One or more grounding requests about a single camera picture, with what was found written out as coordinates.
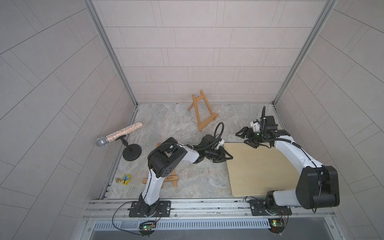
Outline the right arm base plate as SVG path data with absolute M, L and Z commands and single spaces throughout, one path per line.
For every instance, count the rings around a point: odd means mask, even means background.
M 266 204 L 264 200 L 249 200 L 252 216 L 291 216 L 292 211 L 287 206 L 278 206 L 275 203 Z

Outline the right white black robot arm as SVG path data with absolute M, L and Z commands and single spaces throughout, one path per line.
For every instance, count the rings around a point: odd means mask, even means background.
M 289 132 L 280 130 L 273 116 L 262 115 L 259 121 L 252 121 L 235 134 L 244 143 L 258 147 L 276 148 L 297 169 L 300 177 L 295 189 L 269 191 L 265 209 L 270 215 L 289 207 L 311 209 L 337 207 L 340 204 L 339 176 L 332 166 L 325 166 L 315 160 Z

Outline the wooden easel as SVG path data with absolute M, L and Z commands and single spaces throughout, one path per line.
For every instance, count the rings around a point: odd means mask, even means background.
M 173 187 L 174 187 L 174 188 L 177 188 L 177 187 L 178 187 L 178 180 L 179 180 L 178 175 L 176 175 L 175 170 L 173 170 L 173 171 L 171 172 L 171 175 L 170 175 L 170 176 L 165 177 L 165 180 L 164 180 L 164 182 L 163 182 L 161 188 L 164 188 L 164 183 L 172 183 L 172 184 L 173 184 Z M 142 183 L 143 183 L 143 184 L 146 184 L 147 181 L 148 181 L 148 178 L 147 178 L 147 179 L 143 179 Z
M 219 114 L 214 112 L 203 90 L 200 90 L 199 96 L 192 95 L 192 101 L 188 111 L 195 110 L 198 130 L 202 132 Z

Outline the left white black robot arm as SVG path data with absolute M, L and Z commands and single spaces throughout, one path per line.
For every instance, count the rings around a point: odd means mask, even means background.
M 139 210 L 144 216 L 156 213 L 164 180 L 181 161 L 198 164 L 205 158 L 223 163 L 233 156 L 225 150 L 223 140 L 212 135 L 205 135 L 197 146 L 182 145 L 170 137 L 154 149 L 148 156 L 149 179 L 139 197 Z

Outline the plywood board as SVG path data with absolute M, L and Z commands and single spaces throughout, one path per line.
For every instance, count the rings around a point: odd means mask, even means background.
M 254 149 L 244 143 L 225 143 L 224 148 L 233 156 L 226 163 L 234 197 L 261 196 L 297 186 L 300 174 L 279 150 Z

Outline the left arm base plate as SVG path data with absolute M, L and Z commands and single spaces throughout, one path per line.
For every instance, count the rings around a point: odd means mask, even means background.
M 157 201 L 153 205 L 147 205 L 143 200 L 134 201 L 129 208 L 130 218 L 169 217 L 171 201 Z

